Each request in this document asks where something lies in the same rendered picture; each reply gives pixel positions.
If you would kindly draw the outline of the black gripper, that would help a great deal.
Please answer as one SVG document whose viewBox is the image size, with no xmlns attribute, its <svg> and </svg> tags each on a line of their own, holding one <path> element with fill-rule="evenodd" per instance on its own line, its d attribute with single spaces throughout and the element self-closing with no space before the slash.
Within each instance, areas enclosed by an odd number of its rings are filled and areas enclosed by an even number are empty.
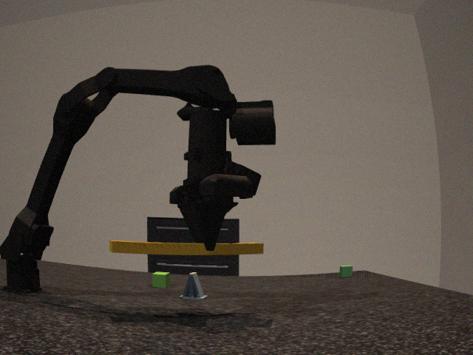
<svg viewBox="0 0 473 355">
<path fill-rule="evenodd" d="M 216 247 L 225 215 L 238 203 L 234 197 L 253 197 L 253 184 L 247 176 L 224 175 L 226 145 L 199 142 L 188 145 L 188 179 L 174 188 L 169 203 L 177 204 L 195 243 L 204 243 L 206 251 Z"/>
</svg>

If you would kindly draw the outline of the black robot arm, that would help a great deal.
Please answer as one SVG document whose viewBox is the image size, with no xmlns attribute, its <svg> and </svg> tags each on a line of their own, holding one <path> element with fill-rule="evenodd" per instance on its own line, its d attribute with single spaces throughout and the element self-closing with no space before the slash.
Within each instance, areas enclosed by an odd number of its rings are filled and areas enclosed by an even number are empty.
<svg viewBox="0 0 473 355">
<path fill-rule="evenodd" d="M 96 92 L 98 95 L 89 100 Z M 3 289 L 25 294 L 42 290 L 36 260 L 41 260 L 44 249 L 50 246 L 54 227 L 49 225 L 48 214 L 61 176 L 75 143 L 118 93 L 187 101 L 177 115 L 190 121 L 188 145 L 209 141 L 226 145 L 227 118 L 230 137 L 236 138 L 238 145 L 276 144 L 273 102 L 237 102 L 219 67 L 206 64 L 170 71 L 114 67 L 101 70 L 58 101 L 52 138 L 28 203 L 17 214 L 0 246 L 1 258 L 7 261 L 7 286 Z"/>
</svg>

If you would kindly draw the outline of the orange long bar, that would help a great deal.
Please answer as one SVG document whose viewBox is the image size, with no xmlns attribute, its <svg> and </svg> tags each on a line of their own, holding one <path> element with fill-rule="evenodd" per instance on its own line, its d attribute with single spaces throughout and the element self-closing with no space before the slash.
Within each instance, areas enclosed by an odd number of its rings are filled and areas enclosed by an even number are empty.
<svg viewBox="0 0 473 355">
<path fill-rule="evenodd" d="M 217 243 L 206 251 L 204 243 L 159 243 L 109 240 L 109 251 L 124 254 L 235 255 L 264 254 L 263 243 Z"/>
</svg>

